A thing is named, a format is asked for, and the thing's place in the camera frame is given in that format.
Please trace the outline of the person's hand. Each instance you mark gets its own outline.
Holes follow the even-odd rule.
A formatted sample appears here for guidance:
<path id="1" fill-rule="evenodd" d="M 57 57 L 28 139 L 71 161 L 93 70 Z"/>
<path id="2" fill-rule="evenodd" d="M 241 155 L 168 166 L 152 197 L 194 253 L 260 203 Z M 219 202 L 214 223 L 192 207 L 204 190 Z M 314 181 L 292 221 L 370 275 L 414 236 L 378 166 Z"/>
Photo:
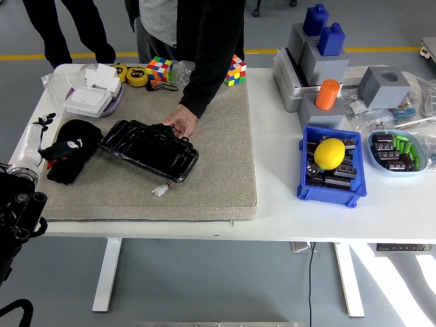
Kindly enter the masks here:
<path id="1" fill-rule="evenodd" d="M 163 124 L 170 126 L 177 138 L 189 138 L 194 133 L 197 122 L 197 116 L 182 104 L 163 120 Z"/>

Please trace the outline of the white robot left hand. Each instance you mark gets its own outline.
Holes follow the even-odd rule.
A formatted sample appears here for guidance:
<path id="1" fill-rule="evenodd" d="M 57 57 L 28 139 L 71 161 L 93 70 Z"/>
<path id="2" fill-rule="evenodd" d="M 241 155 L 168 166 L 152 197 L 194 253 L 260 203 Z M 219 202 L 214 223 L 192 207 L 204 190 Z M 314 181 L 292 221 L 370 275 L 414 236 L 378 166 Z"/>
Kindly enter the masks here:
<path id="1" fill-rule="evenodd" d="M 53 122 L 56 114 L 50 113 L 40 116 L 37 121 L 30 124 L 25 134 L 24 144 L 18 151 L 18 159 L 14 166 L 17 168 L 28 168 L 36 170 L 42 158 L 39 153 L 43 133 L 48 129 L 48 126 Z"/>

